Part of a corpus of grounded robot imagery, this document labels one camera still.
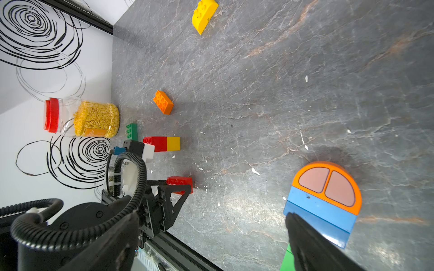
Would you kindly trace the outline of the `orange long lego brick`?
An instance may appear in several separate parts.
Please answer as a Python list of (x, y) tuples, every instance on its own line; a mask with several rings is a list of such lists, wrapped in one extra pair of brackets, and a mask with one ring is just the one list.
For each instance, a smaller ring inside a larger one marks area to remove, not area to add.
[(156, 91), (153, 101), (165, 115), (169, 115), (174, 107), (173, 102), (169, 99), (166, 93), (160, 90)]

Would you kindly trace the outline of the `small red lego brick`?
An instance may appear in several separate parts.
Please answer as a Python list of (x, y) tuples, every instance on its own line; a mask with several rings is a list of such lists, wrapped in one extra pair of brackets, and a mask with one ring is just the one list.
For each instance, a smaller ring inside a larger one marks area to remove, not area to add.
[(163, 136), (152, 136), (143, 138), (143, 143), (153, 145), (155, 152), (166, 152), (167, 151), (167, 137)]

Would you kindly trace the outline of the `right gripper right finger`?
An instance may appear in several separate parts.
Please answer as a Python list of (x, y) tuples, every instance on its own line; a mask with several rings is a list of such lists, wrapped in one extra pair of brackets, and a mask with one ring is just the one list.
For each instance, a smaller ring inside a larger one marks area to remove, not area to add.
[(362, 271), (363, 268), (324, 238), (301, 216), (285, 219), (297, 271)]

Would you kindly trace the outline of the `green tall lego brick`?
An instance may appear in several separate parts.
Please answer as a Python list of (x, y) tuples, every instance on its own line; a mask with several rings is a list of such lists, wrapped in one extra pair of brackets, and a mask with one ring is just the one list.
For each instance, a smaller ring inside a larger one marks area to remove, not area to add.
[(280, 271), (295, 271), (295, 260), (290, 245), (287, 246)]

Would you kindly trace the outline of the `light blue lego brick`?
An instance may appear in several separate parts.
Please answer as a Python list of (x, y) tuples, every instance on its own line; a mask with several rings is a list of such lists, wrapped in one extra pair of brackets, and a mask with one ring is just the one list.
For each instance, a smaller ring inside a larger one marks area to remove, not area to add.
[(291, 187), (283, 215), (295, 213), (334, 245), (344, 249), (356, 223), (357, 216)]

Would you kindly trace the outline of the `green lego plate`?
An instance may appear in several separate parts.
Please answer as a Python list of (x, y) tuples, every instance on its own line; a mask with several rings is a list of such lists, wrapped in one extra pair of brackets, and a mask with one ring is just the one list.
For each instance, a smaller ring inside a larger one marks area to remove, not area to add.
[(136, 123), (126, 125), (126, 138), (132, 141), (138, 141), (138, 128)]

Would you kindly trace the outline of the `yellow square lego brick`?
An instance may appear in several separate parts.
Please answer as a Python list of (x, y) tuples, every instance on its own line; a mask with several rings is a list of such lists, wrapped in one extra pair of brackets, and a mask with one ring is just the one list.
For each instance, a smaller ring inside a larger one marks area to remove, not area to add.
[(166, 137), (167, 151), (180, 151), (180, 137)]

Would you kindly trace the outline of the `orange round lego piece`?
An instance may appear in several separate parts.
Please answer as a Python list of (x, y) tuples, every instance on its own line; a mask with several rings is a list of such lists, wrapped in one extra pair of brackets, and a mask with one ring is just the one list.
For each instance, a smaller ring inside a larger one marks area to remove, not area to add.
[(361, 191), (354, 178), (332, 162), (307, 164), (297, 172), (292, 186), (356, 216), (362, 207)]

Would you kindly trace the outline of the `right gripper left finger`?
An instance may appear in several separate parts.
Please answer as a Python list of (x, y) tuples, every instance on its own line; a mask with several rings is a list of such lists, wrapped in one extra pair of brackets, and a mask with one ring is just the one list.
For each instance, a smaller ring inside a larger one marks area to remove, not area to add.
[(139, 216), (134, 211), (122, 218), (60, 270), (130, 271), (138, 242)]

